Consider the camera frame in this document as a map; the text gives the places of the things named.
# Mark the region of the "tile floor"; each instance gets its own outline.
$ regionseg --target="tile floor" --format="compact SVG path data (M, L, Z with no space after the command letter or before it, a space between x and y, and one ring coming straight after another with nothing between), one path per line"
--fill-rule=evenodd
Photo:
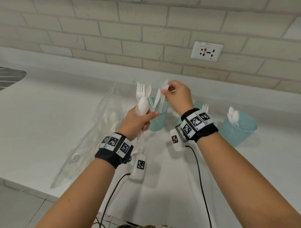
M12 182L5 181L3 184L0 179L0 228L35 228L56 200L56 197L26 187L20 188ZM104 216L105 228L117 228L123 224L127 224L126 221ZM99 228L99 225L94 224L92 228Z

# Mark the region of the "person's left hand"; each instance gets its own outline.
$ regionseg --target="person's left hand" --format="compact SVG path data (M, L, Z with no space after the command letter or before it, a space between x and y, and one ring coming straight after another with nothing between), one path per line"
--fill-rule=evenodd
M147 131L150 126L150 120L154 119L159 115L159 112L149 112L146 115L138 116L135 112L135 108L132 108L128 111L126 118L124 119L122 125L120 126L118 133L123 134L130 141L133 141L139 131Z

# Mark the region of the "utensil holder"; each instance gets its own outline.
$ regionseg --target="utensil holder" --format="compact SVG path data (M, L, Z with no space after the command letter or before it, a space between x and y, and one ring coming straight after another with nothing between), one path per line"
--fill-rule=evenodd
M156 105L155 111L158 111L159 104L160 104L160 101ZM152 119L150 121L150 126L148 128L150 131L159 131L163 128L164 123L165 123L166 114L167 114L167 108L168 108L167 101L164 101L162 112L155 119Z
M219 130L220 135L233 147L237 147L245 141L257 129L256 121L246 113L239 112L239 128L230 123L229 119L224 120Z
M195 102L193 105L194 105L195 108L198 108L198 109L203 108L203 104L200 104L200 103L197 103L197 102ZM182 123L182 120L181 120L181 117L179 117L178 124L181 124L181 123Z

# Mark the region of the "hand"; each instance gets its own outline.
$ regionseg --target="hand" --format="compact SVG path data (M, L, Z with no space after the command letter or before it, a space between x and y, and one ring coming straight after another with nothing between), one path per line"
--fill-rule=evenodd
M139 131L147 131L150 126L150 120L154 119L159 115L159 112L149 112L146 115L138 116L135 112L135 108L128 111L126 118L124 119L122 125L120 126L118 133L123 134L130 141L133 141Z
M172 108L180 116L194 108L190 89L178 81L171 81L168 90L162 89L161 92L166 96L166 100L170 102Z

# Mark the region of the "metal sink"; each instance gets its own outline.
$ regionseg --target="metal sink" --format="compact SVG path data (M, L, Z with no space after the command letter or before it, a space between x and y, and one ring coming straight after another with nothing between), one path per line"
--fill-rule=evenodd
M26 72L22 70L0 67L0 90L3 90L22 80L25 75Z

